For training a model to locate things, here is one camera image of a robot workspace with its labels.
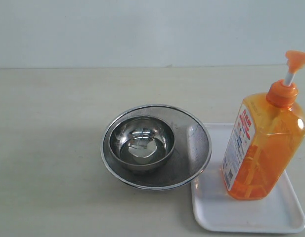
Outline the steel mesh strainer basket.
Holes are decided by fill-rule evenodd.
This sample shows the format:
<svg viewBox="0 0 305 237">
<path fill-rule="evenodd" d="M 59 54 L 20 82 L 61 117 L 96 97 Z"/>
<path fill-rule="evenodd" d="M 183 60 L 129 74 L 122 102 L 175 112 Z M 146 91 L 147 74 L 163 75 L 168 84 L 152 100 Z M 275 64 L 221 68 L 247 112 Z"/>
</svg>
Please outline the steel mesh strainer basket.
<svg viewBox="0 0 305 237">
<path fill-rule="evenodd" d="M 163 166 L 131 172 L 114 160 L 108 135 L 115 125 L 133 116 L 158 117 L 173 129 L 174 152 Z M 123 183 L 141 190 L 164 191 L 188 184 L 204 171 L 212 155 L 212 142 L 208 130 L 191 113 L 170 105 L 148 104 L 131 108 L 111 121 L 102 136 L 100 151 L 107 170 Z"/>
</svg>

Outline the orange pump soap bottle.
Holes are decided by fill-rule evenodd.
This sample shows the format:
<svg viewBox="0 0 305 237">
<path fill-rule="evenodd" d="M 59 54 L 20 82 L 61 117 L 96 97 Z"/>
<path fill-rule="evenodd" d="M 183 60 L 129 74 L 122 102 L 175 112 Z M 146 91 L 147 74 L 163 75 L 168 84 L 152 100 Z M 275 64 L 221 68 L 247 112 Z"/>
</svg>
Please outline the orange pump soap bottle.
<svg viewBox="0 0 305 237">
<path fill-rule="evenodd" d="M 223 180 L 238 200 L 265 198 L 305 138 L 305 114 L 293 82 L 305 52 L 285 53 L 288 72 L 266 93 L 245 97 L 222 160 Z"/>
</svg>

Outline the white plastic tray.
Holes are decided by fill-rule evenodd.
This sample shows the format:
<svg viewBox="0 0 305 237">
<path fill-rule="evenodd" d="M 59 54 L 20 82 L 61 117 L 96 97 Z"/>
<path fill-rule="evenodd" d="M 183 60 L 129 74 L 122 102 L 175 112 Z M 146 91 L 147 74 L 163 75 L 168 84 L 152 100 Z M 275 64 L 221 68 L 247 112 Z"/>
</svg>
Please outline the white plastic tray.
<svg viewBox="0 0 305 237">
<path fill-rule="evenodd" d="M 295 234 L 305 228 L 305 214 L 286 172 L 262 200 L 240 201 L 226 191 L 222 157 L 232 132 L 231 123 L 206 123 L 212 156 L 206 169 L 191 182 L 197 223 L 214 232 Z"/>
</svg>

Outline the small stainless steel bowl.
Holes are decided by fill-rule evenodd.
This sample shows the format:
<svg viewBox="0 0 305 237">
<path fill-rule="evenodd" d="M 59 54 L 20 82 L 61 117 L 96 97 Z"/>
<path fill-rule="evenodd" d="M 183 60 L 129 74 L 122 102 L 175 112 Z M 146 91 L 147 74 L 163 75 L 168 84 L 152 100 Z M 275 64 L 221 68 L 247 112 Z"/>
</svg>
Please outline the small stainless steel bowl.
<svg viewBox="0 0 305 237">
<path fill-rule="evenodd" d="M 108 146 L 114 160 L 131 172 L 163 166 L 174 152 L 175 134 L 163 119 L 133 116 L 112 128 Z"/>
</svg>

